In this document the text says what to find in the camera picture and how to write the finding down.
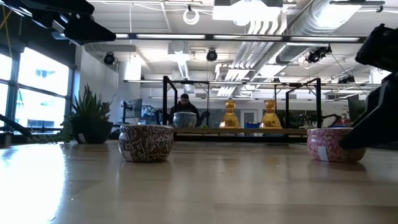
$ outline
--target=window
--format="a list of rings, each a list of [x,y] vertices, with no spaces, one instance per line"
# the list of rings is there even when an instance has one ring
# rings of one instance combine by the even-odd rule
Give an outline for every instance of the window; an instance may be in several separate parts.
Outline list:
[[[18,83],[66,96],[69,68],[34,50],[21,54]]]
[[[6,115],[8,86],[0,84],[0,114]],[[0,121],[0,127],[4,126],[4,122]]]
[[[20,89],[15,121],[28,128],[61,128],[65,99]]]
[[[12,60],[10,57],[0,54],[0,78],[10,80]]]

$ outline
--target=patterned bowl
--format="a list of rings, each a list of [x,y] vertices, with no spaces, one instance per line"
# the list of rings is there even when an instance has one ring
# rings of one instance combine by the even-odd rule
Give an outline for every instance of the patterned bowl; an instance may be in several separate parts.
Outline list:
[[[366,148],[342,149],[338,142],[351,128],[322,128],[307,131],[307,146],[315,159],[326,162],[358,162],[365,155]]]
[[[197,123],[197,114],[191,112],[174,113],[173,123],[178,128],[194,128]]]
[[[124,124],[120,127],[119,152],[131,162],[161,162],[173,147],[173,128]]]

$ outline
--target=pink bowl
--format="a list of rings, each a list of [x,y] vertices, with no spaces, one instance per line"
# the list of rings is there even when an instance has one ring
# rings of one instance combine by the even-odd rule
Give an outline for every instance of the pink bowl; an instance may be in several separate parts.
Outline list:
[[[322,128],[307,131],[307,146],[315,159],[325,162],[358,162],[365,155],[366,148],[344,150],[338,142],[351,128]]]

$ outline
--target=man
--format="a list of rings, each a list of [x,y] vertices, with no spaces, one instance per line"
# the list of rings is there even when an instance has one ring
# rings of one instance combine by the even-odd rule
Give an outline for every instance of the man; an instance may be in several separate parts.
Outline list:
[[[191,112],[191,113],[197,114],[197,124],[195,126],[201,125],[201,119],[200,119],[199,111],[189,101],[188,94],[184,93],[184,94],[181,95],[180,98],[181,98],[181,100],[179,101],[179,103],[177,103],[177,109],[175,109],[174,106],[173,106],[172,109],[170,110],[171,119],[173,119],[174,113],[176,113],[176,112]]]

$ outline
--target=gold vase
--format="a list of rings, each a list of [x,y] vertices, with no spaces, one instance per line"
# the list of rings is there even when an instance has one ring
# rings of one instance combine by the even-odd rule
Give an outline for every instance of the gold vase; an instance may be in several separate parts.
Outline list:
[[[278,116],[275,113],[275,100],[264,100],[266,113],[262,117],[260,128],[282,129]]]
[[[223,121],[220,123],[220,128],[239,128],[239,121],[236,117],[235,110],[235,101],[227,100],[225,101],[226,113],[223,117]]]

